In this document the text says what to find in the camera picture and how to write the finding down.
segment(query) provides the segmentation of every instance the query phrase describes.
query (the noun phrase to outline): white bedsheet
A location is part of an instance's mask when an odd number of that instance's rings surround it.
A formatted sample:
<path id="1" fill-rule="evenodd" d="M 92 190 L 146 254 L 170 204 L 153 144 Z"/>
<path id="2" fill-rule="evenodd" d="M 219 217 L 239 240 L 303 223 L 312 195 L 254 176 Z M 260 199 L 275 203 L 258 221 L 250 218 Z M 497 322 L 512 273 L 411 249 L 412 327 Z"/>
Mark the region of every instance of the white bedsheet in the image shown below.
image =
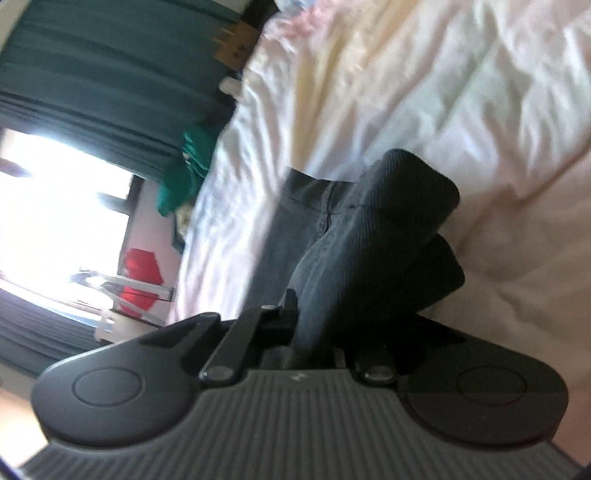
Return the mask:
<path id="1" fill-rule="evenodd" d="M 460 189 L 466 285 L 433 319 L 555 367 L 591 460 L 588 0 L 322 1 L 265 30 L 193 213 L 171 317 L 235 317 L 288 166 L 356 180 L 406 148 Z"/>

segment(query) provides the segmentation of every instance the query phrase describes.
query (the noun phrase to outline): cardboard box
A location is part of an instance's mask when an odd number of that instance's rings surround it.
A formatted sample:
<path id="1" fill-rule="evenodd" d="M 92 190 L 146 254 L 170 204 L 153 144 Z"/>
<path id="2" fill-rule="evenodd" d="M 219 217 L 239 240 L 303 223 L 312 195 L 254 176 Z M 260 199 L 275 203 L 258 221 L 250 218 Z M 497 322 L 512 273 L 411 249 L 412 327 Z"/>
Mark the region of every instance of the cardboard box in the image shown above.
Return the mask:
<path id="1" fill-rule="evenodd" d="M 242 70 L 252 54 L 261 33 L 254 27 L 239 21 L 222 31 L 216 41 L 220 48 L 214 58 L 232 70 Z"/>

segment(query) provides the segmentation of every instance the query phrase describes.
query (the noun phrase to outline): dark green curtain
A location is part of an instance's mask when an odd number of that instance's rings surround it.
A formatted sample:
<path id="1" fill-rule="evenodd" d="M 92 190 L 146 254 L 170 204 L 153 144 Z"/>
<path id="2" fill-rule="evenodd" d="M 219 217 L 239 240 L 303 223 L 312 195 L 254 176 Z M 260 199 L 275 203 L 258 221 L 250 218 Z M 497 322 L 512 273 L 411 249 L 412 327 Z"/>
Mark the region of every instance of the dark green curtain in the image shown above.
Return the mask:
<path id="1" fill-rule="evenodd" d="M 59 360 L 100 347 L 94 331 L 0 288 L 0 361 L 31 377 Z"/>
<path id="2" fill-rule="evenodd" d="M 227 110 L 212 0 L 33 0 L 0 53 L 0 127 L 159 180 L 183 131 Z"/>

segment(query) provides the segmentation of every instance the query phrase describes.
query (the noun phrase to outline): window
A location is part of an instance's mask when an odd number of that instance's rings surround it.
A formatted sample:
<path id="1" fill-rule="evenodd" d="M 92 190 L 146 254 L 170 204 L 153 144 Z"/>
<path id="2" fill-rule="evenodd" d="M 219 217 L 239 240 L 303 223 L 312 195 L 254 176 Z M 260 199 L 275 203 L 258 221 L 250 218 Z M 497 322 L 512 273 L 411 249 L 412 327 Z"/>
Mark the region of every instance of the window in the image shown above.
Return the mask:
<path id="1" fill-rule="evenodd" d="M 10 130 L 0 158 L 21 173 L 0 172 L 2 275 L 52 299 L 111 308 L 111 299 L 69 280 L 79 270 L 117 274 L 141 180 L 67 145 Z"/>

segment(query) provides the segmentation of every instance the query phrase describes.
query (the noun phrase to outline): red object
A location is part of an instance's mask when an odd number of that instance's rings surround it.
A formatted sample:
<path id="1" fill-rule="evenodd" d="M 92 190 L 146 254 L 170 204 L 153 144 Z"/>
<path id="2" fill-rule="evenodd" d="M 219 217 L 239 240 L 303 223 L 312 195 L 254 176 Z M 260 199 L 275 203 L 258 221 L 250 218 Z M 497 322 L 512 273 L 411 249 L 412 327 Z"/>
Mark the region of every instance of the red object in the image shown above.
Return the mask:
<path id="1" fill-rule="evenodd" d="M 164 284 L 164 279 L 160 274 L 158 261 L 154 252 L 130 248 L 125 254 L 125 268 L 127 269 L 127 277 L 129 278 L 155 285 Z M 152 308 L 158 300 L 158 296 L 155 293 L 136 290 L 130 287 L 125 287 L 119 296 L 146 311 Z M 121 311 L 130 317 L 141 317 L 138 312 L 125 306 L 121 306 Z"/>

